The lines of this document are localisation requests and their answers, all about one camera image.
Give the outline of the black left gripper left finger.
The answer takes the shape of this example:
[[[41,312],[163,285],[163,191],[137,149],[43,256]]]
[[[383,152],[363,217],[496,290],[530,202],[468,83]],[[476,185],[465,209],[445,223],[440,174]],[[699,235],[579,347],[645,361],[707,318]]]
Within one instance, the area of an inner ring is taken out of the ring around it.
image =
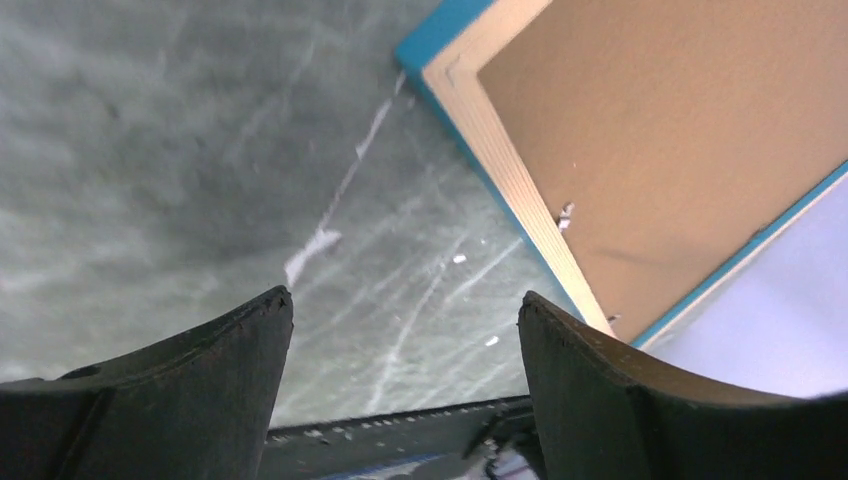
[[[1,386],[5,479],[252,479],[293,333],[276,286],[57,379]]]

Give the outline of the blue picture frame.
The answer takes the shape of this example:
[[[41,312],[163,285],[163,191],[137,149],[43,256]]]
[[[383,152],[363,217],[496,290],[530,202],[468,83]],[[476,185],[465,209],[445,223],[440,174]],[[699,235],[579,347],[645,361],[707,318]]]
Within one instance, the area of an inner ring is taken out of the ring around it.
[[[445,1],[396,57],[579,316],[636,347],[847,176],[843,1]]]

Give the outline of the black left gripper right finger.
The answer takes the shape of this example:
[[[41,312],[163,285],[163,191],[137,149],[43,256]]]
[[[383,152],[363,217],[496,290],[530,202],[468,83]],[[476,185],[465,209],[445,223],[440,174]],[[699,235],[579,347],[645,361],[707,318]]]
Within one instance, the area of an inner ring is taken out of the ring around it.
[[[551,479],[843,479],[847,397],[799,399],[700,376],[535,292],[518,330]]]

